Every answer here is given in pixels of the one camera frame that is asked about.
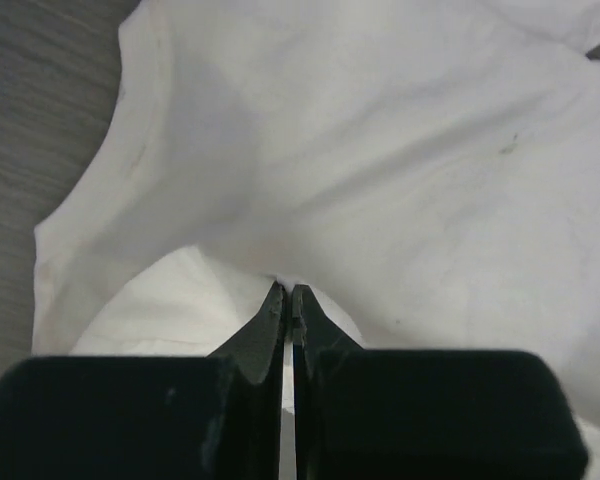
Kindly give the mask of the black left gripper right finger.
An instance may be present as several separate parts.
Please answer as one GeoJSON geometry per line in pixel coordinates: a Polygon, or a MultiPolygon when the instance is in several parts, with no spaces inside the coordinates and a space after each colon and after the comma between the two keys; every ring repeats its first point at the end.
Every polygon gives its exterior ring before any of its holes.
{"type": "Polygon", "coordinates": [[[580,479],[566,396],[518,350],[361,347],[312,290],[291,294],[301,479],[580,479]]]}

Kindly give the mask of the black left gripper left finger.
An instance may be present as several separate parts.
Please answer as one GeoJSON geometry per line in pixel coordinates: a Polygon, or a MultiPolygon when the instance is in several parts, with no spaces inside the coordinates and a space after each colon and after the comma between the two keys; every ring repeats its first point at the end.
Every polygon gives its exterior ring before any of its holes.
{"type": "Polygon", "coordinates": [[[0,479],[274,479],[286,292],[205,357],[55,356],[0,379],[0,479]]]}

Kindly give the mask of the cream white t shirt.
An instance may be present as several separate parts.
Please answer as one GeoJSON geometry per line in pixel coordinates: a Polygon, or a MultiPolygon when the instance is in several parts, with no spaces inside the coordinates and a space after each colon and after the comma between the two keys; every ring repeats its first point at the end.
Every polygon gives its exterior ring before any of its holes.
{"type": "Polygon", "coordinates": [[[600,1],[143,1],[118,39],[34,353],[205,355],[306,283],[368,347],[541,356],[600,479],[600,1]]]}

